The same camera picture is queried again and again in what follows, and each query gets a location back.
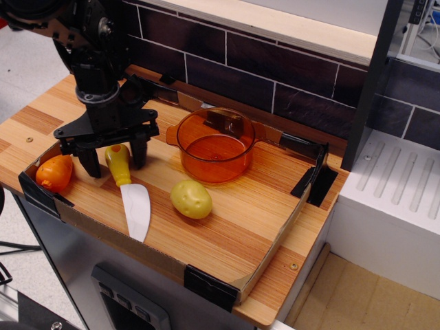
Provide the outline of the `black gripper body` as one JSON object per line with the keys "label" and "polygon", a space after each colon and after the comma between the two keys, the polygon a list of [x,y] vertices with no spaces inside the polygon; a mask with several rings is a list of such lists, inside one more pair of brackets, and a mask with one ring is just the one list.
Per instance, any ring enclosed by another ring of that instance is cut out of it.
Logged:
{"label": "black gripper body", "polygon": [[86,93],[77,87],[76,96],[85,112],[54,132],[64,155],[79,156],[81,151],[123,142],[145,145],[159,135],[158,113],[144,108],[146,98],[138,82],[114,85],[106,94]]}

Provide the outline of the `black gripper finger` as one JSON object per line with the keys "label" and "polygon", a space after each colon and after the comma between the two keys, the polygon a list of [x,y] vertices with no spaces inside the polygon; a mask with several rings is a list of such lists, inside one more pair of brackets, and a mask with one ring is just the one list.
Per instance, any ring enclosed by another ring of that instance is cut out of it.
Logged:
{"label": "black gripper finger", "polygon": [[96,148],[82,148],[76,149],[77,157],[90,177],[101,178],[100,162]]}
{"label": "black gripper finger", "polygon": [[148,141],[149,136],[144,132],[136,133],[129,141],[133,161],[137,169],[141,169],[146,163]]}

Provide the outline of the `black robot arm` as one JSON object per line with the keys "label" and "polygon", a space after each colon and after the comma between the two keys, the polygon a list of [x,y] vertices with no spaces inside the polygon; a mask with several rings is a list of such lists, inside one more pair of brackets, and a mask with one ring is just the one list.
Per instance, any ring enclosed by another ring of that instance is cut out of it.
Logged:
{"label": "black robot arm", "polygon": [[87,173],[101,176],[97,149],[128,142],[137,168],[146,163],[147,142],[158,135],[157,112],[145,110],[140,79],[128,76],[129,46],[121,1],[2,1],[1,18],[54,46],[76,81],[86,107],[55,130],[64,155],[77,157]]}

